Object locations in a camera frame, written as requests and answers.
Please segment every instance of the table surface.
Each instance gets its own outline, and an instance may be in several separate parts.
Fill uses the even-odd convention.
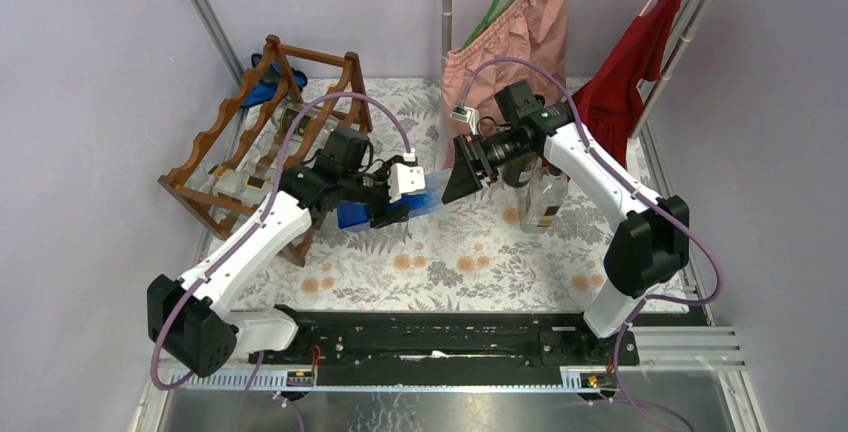
[[[576,90],[583,82],[569,81]],[[313,80],[305,100],[334,81]],[[396,113],[427,172],[435,165],[439,137],[439,84],[434,79],[371,79],[368,95]],[[246,126],[254,123],[251,109]],[[371,140],[377,157],[403,150],[391,122],[372,108]],[[272,121],[266,125],[270,138]],[[259,140],[243,162],[255,163],[270,145]],[[651,185],[641,148],[628,154],[628,169]],[[287,304],[295,309],[580,312],[606,281],[603,256],[612,233],[600,211],[572,182],[557,220],[544,234],[518,227],[514,189],[496,185],[471,202],[363,232],[339,230],[335,215],[316,234],[306,267],[276,257],[257,274],[237,308]],[[210,248],[220,241],[213,240]],[[659,291],[683,297],[675,277]],[[686,312],[685,306],[649,302],[645,312]]]

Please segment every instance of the cable connector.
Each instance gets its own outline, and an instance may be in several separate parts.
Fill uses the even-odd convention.
[[[451,119],[464,122],[471,127],[472,131],[477,130],[477,123],[480,122],[480,111],[474,107],[456,106],[451,110]]]
[[[409,149],[409,152],[404,152],[403,161],[407,164],[416,164],[415,149]]]

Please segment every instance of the red garment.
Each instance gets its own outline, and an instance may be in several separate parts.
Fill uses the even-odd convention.
[[[658,0],[636,17],[601,70],[576,94],[580,118],[595,140],[626,167],[627,138],[645,108],[637,85],[660,77],[665,44],[681,0]]]

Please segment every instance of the clear bottle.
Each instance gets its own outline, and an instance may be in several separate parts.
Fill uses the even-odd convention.
[[[524,187],[530,181],[530,177],[533,176],[536,162],[538,160],[534,152],[507,162],[503,167],[504,183],[516,189]]]
[[[286,104],[286,107],[283,109],[280,114],[280,131],[285,133],[289,127],[292,126],[292,122],[294,122],[295,116],[303,110],[303,104]],[[289,154],[293,154],[297,152],[297,149],[300,147],[300,144],[303,142],[303,134],[306,133],[306,126],[309,124],[311,120],[314,120],[318,117],[318,114],[321,113],[321,109],[319,107],[314,107],[312,110],[306,113],[303,118],[300,119],[300,124],[297,125],[297,128],[292,135],[292,141],[289,145]],[[321,130],[318,131],[318,136],[315,137],[315,142],[312,144],[312,148],[310,149],[310,153],[307,154],[306,158],[311,157],[311,153],[321,147],[324,147],[324,144],[327,143],[327,138],[330,136],[330,132],[335,130],[335,128],[339,125],[339,119],[330,115],[327,117],[327,121],[324,122],[324,126],[321,127]]]
[[[520,227],[528,234],[544,233],[568,195],[568,177],[552,165],[537,167],[527,186]]]

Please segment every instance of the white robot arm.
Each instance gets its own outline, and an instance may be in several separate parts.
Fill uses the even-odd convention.
[[[601,147],[593,147],[617,175],[622,185],[584,145],[594,142],[585,128],[581,134],[571,108],[559,103],[545,107],[529,85],[518,82],[495,94],[507,121],[499,131],[454,138],[456,163],[442,201],[451,202],[480,190],[498,179],[498,167],[535,152],[562,170],[598,206],[610,228],[612,242],[604,258],[609,280],[583,314],[588,342],[598,348],[615,334],[651,287],[666,282],[689,260],[689,241],[670,222],[660,217],[636,193],[650,198],[681,223],[688,225],[689,209],[679,197],[660,195],[634,179]],[[457,109],[454,115],[461,116]]]
[[[162,342],[199,377],[211,375],[233,355],[289,347],[298,326],[284,312],[232,310],[249,280],[341,201],[364,204],[371,226],[382,227],[407,220],[408,205],[395,204],[401,195],[424,191],[424,171],[413,152],[367,172],[362,170],[366,150],[366,135],[333,131],[313,166],[286,169],[282,190],[272,192],[275,199],[269,194],[217,250],[177,280],[157,277],[147,289],[151,340]]]
[[[476,134],[454,138],[457,159],[442,201],[448,203],[476,192],[483,183],[497,180],[499,166],[530,151],[571,177],[615,231],[604,258],[609,280],[578,326],[584,344],[579,353],[594,358],[608,354],[609,338],[648,289],[669,280],[686,265],[688,239],[636,200],[632,190],[623,187],[592,157],[566,105],[544,107],[526,82],[507,87],[495,97],[510,125],[485,138]],[[162,275],[154,280],[148,288],[150,338],[156,340],[166,317],[178,313],[176,326],[164,338],[164,348],[200,377],[214,373],[233,354],[288,348],[298,325],[284,312],[232,311],[248,280],[342,200],[366,204],[372,226],[379,227],[406,220],[408,208],[390,205],[400,194],[424,189],[423,170],[417,167],[414,156],[406,154],[387,161],[370,180],[361,180],[359,169],[367,141],[366,136],[349,129],[334,132],[312,168],[297,165],[284,172],[282,190],[275,192],[276,200],[268,214],[262,213],[268,206],[266,198],[253,217],[180,279]],[[656,204],[688,224],[685,202],[678,197],[660,198],[600,147],[595,150],[631,182],[633,190],[656,198]],[[244,240],[254,227],[258,228]],[[209,268],[217,263],[221,265],[214,275],[209,274]],[[198,287],[189,287],[198,280],[202,281]],[[174,312],[174,304],[186,290],[193,290],[193,296],[182,310]]]

